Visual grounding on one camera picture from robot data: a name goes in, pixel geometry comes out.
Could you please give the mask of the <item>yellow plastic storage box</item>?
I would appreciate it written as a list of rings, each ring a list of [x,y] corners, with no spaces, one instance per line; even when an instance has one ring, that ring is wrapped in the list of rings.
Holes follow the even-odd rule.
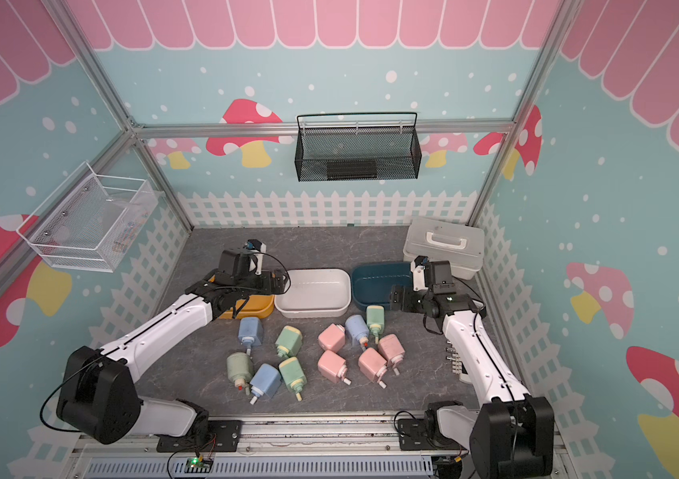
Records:
[[[265,319],[275,309],[273,295],[245,295],[244,293],[223,293],[209,303],[212,319],[244,319],[257,317]]]

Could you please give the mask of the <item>dark teal storage box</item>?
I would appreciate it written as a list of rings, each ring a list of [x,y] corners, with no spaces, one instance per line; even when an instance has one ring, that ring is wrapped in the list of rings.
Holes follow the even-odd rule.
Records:
[[[410,263],[368,263],[356,267],[350,275],[352,300],[365,311],[370,305],[390,309],[390,293],[397,285],[412,287]]]

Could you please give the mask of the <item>white plastic storage box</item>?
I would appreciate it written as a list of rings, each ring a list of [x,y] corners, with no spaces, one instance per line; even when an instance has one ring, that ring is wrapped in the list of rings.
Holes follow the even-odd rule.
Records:
[[[350,276],[342,269],[290,269],[287,292],[275,308],[287,319],[334,319],[351,303]]]

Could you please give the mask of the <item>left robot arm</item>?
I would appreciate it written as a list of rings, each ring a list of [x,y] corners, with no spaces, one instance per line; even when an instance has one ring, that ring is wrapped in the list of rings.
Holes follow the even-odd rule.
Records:
[[[127,436],[154,435],[181,449],[200,451],[213,440],[209,413],[185,400],[139,395],[136,384],[162,356],[224,313],[236,313],[253,295],[283,295],[291,287],[280,263],[268,271],[269,253],[251,239],[223,251],[218,266],[166,309],[134,331],[99,348],[71,353],[53,391],[56,415],[71,433],[113,444]]]

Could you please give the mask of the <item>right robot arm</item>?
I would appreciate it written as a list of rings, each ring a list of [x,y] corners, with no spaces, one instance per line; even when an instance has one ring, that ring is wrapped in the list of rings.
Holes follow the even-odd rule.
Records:
[[[484,309],[459,293],[448,261],[420,255],[410,264],[413,285],[391,289],[398,311],[433,319],[450,342],[481,403],[435,409],[436,431],[464,447],[480,478],[534,478],[553,472],[554,411],[511,371],[483,325]]]

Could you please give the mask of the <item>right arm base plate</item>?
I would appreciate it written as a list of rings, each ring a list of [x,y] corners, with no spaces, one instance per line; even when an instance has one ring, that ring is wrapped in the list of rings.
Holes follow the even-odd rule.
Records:
[[[394,421],[394,428],[398,435],[399,448],[402,451],[434,449],[423,419],[401,417]]]

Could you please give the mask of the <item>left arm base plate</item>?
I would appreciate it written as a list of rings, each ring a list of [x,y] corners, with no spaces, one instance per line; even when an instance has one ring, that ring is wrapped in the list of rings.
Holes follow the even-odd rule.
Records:
[[[181,437],[159,435],[159,453],[236,452],[242,438],[243,423],[240,420],[207,420],[194,425]]]

